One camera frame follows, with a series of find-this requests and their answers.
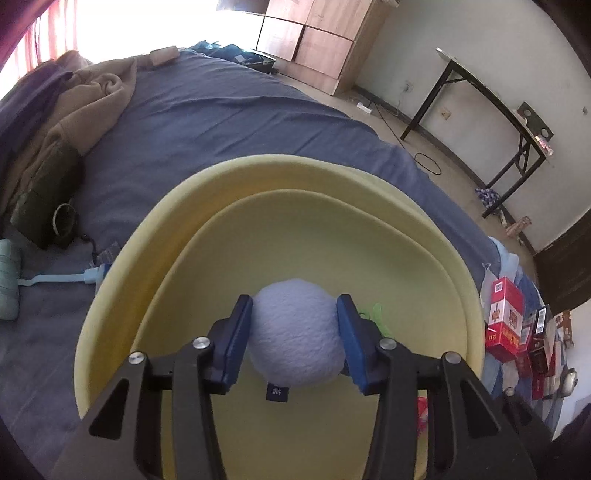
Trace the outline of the light blue sponge ball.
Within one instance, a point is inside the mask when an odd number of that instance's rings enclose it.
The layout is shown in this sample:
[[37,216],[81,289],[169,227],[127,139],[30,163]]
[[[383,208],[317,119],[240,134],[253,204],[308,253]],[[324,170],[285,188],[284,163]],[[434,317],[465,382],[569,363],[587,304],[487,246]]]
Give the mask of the light blue sponge ball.
[[274,386],[331,382],[346,361],[337,300],[301,279],[267,285],[253,298],[247,351],[256,371]]

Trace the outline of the blue white patchwork quilt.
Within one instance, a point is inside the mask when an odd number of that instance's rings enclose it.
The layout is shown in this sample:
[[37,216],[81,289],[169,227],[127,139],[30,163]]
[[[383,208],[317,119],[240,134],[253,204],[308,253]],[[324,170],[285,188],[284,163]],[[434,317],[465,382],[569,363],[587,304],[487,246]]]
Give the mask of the blue white patchwork quilt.
[[[485,276],[480,291],[481,304],[483,307],[490,306],[490,301],[484,299],[487,288],[492,286],[493,278],[501,278],[508,273],[509,278],[516,281],[515,285],[524,296],[525,314],[526,318],[528,318],[542,307],[540,292],[532,280],[523,272],[520,266],[519,256],[509,252],[494,237],[491,237],[490,240],[495,245],[500,260],[498,261],[498,266],[489,263],[483,265]],[[485,355],[482,382],[493,397],[499,396],[509,387],[514,387],[520,396],[529,401],[534,412],[544,421],[551,433],[554,434],[557,430],[562,410],[563,398],[561,394],[559,391],[556,391],[551,395],[534,399],[533,394],[537,387],[536,380],[533,376],[519,377],[519,380],[516,380],[515,376],[517,372],[517,368],[504,367],[499,360],[487,353]]]

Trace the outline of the red white cigarette box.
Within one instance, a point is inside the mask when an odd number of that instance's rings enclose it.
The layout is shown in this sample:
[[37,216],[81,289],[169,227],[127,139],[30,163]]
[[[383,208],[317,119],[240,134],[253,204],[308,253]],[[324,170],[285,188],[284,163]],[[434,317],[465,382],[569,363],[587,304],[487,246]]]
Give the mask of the red white cigarette box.
[[486,350],[502,363],[513,361],[522,334],[525,300],[507,277],[493,283],[486,328]]

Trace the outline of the dark wooden door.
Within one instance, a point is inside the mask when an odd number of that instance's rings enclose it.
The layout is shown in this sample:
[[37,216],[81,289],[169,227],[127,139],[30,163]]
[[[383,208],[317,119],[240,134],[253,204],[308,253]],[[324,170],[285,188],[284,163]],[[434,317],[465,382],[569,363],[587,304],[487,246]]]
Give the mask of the dark wooden door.
[[590,216],[534,256],[539,290],[551,311],[572,310],[590,299]]

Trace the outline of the pink snack bag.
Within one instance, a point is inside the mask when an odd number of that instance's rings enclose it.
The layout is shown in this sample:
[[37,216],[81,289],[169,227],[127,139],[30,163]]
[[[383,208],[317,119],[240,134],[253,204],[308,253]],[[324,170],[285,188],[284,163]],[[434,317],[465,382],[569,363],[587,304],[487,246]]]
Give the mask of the pink snack bag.
[[524,216],[518,221],[508,225],[505,229],[506,235],[510,238],[517,238],[526,228],[532,224],[529,216]]

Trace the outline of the light blue brush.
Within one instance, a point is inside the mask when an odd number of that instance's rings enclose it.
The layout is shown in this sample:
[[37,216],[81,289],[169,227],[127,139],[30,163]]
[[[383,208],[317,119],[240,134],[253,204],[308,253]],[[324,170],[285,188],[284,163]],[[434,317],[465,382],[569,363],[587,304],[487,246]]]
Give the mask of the light blue brush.
[[9,239],[0,241],[0,314],[4,321],[14,321],[18,318],[20,309],[21,287],[32,287],[41,283],[84,283],[100,288],[112,264],[104,263],[88,268],[77,274],[40,274],[30,279],[21,277],[22,255],[20,249]]

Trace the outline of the blue checked cloth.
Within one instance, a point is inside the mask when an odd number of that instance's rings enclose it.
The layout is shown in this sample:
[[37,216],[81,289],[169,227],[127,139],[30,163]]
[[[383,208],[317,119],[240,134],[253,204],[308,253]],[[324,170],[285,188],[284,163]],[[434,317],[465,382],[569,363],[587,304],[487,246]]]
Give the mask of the blue checked cloth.
[[491,188],[476,188],[475,193],[486,209],[493,206],[500,199],[500,195]]

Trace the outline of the yellow plastic basin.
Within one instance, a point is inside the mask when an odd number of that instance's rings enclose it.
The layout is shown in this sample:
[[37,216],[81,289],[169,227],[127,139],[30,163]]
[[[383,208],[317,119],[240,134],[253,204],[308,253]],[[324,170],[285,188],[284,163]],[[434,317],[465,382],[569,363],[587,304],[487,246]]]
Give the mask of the yellow plastic basin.
[[[348,293],[411,351],[459,353],[483,368],[479,292],[458,251],[425,210],[365,172],[284,155],[226,161],[171,190],[118,254],[84,321],[74,363],[85,413],[127,355],[177,351],[228,316],[242,294],[304,279]],[[266,400],[244,361],[212,400],[231,479],[359,479],[375,397],[339,376]]]

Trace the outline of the black folding table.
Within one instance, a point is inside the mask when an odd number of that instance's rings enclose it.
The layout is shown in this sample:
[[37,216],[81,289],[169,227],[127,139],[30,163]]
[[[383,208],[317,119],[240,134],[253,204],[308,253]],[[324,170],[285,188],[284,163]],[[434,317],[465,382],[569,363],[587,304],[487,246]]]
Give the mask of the black folding table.
[[514,109],[457,57],[435,49],[446,62],[441,76],[401,135],[422,128],[442,115],[450,100],[460,104],[460,118],[444,134],[445,144],[476,176],[477,187],[489,195],[482,214],[487,218],[553,155],[553,132],[529,104]]

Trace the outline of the dark blue bed sheet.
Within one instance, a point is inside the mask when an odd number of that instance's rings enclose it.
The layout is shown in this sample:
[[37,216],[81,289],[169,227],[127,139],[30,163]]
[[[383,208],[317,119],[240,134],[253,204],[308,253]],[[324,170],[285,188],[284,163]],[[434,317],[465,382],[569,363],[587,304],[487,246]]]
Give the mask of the dark blue bed sheet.
[[[488,235],[408,152],[276,78],[185,51],[167,66],[138,73],[117,124],[85,157],[74,204],[90,242],[28,247],[24,274],[82,271],[92,249],[124,244],[177,184],[216,163],[257,154],[299,155],[376,175],[432,218],[476,283],[500,267]],[[18,318],[1,325],[1,416],[43,474],[78,423],[74,353],[93,297],[81,283],[25,288]]]

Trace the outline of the tan jacket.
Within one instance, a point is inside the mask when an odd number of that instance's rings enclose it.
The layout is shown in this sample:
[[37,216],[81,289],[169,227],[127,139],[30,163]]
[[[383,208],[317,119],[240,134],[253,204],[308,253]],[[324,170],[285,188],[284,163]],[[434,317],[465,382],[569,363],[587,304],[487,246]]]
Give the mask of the tan jacket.
[[73,72],[49,116],[33,129],[1,176],[1,211],[6,212],[60,141],[86,155],[117,122],[136,85],[137,59],[128,57],[85,66]]

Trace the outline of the white power strip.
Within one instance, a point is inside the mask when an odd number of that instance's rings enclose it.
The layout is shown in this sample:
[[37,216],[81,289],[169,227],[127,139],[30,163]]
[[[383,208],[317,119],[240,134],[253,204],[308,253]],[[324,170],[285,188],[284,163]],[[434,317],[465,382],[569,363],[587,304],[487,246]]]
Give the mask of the white power strip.
[[366,113],[366,114],[368,114],[368,115],[371,115],[371,114],[373,113],[373,109],[372,109],[372,108],[370,108],[370,107],[368,107],[368,106],[366,106],[366,105],[365,105],[365,104],[363,104],[362,102],[358,102],[358,103],[356,103],[356,107],[357,107],[358,109],[360,109],[360,111],[363,111],[363,112],[365,112],[365,113]]

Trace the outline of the black open suitcase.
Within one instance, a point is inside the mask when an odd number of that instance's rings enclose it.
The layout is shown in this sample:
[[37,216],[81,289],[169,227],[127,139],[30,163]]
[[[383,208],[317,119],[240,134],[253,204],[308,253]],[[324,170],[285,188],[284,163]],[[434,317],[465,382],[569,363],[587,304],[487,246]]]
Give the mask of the black open suitcase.
[[204,40],[190,46],[189,49],[207,57],[248,67],[260,73],[276,74],[277,72],[275,59],[254,51],[243,50],[235,44],[221,45],[217,42],[209,43]]

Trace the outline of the wooden wardrobe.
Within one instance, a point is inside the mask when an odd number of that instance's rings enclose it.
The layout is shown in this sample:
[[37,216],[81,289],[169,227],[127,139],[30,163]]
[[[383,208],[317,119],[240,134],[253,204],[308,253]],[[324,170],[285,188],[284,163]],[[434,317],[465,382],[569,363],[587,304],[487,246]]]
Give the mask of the wooden wardrobe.
[[270,1],[256,50],[276,69],[329,95],[352,89],[396,1]]

